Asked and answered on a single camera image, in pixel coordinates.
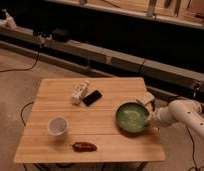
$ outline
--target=paper cup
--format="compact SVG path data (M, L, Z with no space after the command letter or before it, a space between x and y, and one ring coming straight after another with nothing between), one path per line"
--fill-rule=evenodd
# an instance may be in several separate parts
M67 131L67 128L67 119L61 116L51 119L47 126L48 133L52 136L63 135Z

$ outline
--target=black phone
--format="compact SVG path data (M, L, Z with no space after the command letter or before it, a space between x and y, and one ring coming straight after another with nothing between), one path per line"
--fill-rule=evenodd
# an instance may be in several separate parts
M102 94L98 90L95 90L94 92L89 94L87 97L85 97L83 99L83 102L86 106L90 106L93 102L100 99L101 97L102 97Z

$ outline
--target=wooden shelf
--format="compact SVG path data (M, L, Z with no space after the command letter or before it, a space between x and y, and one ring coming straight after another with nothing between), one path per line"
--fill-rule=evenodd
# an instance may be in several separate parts
M186 8L189 2L188 0L181 1L178 16L174 15L174 9L176 5L175 0L173 0L172 4L167 9L163 7L164 0L158 0L156 9L155 9L156 17L146 16L149 0L146 0L146 1L145 0L138 0L138 1L107 0L110 3L113 3L116 6L119 6L120 8L117 8L102 0L88 0L88 3L86 3L85 5L80 5L79 0L55 0L55 1L45 0L45 1L204 30L204 26L202 23L189 21L188 18L185 17Z

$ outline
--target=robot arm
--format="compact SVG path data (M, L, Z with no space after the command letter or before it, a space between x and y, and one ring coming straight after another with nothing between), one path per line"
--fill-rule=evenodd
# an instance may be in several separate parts
M201 105L194 100L175 100L168 107L160 108L151 115L150 123L157 127L167 127L181 122L204 138L204 118Z

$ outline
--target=table surface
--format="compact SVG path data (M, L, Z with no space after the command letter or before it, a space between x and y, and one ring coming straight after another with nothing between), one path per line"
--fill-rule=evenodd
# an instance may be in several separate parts
M88 92L99 90L102 98L90 107L72 105L70 95L81 82L88 80ZM38 90L27 126L17 148L15 163L94 163L163 161L164 150L158 130L130 135L115 123L117 108L135 102L147 92L142 78L44 79ZM55 116L66 117L68 131L63 139L47 132ZM95 152L74 152L71 144L79 141L96 144Z

